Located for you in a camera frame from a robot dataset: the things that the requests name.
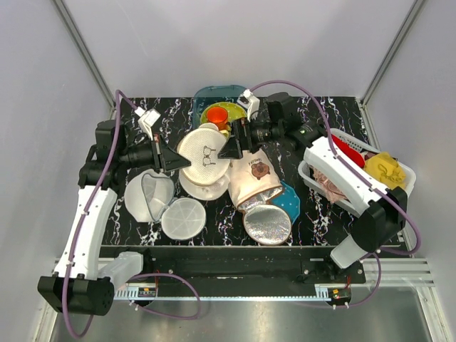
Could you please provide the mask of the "beige mesh bra laundry bag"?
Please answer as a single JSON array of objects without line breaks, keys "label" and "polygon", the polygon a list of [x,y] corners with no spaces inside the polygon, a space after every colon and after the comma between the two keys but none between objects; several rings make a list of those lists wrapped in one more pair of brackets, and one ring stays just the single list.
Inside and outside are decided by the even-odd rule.
[{"label": "beige mesh bra laundry bag", "polygon": [[212,201],[227,191],[230,161],[218,158],[226,141],[223,134],[212,128],[198,128],[181,139],[177,152],[191,165],[179,171],[179,182],[191,197]]}]

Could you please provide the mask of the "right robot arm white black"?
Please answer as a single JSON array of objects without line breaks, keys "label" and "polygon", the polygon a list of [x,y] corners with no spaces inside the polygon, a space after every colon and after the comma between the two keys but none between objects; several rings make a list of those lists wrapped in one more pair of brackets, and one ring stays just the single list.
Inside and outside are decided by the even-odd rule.
[{"label": "right robot arm white black", "polygon": [[305,121],[293,109],[288,93],[275,93],[266,99],[268,120],[257,118],[259,99],[250,90],[245,90],[237,103],[247,115],[231,122],[231,134],[218,154],[220,159],[239,160],[247,152],[257,152],[265,143],[288,142],[303,155],[307,165],[327,176],[358,215],[351,233],[331,251],[330,260],[323,265],[329,281],[342,281],[354,262],[375,252],[404,228],[406,191],[400,187],[391,190],[364,172],[336,146],[330,129]]}]

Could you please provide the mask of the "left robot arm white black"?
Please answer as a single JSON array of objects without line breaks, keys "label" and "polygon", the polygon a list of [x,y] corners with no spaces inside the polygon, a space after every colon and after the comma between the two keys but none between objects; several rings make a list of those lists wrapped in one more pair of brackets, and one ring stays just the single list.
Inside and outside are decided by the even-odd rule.
[{"label": "left robot arm white black", "polygon": [[174,171],[190,166],[154,133],[144,143],[128,146],[123,124],[98,123],[95,144],[79,171],[78,206],[66,247],[50,276],[41,276],[38,292],[57,312],[104,316],[115,292],[131,278],[148,281],[151,261],[138,252],[122,252],[103,268],[98,266],[100,248],[111,210],[125,188],[127,171],[149,167]]}]

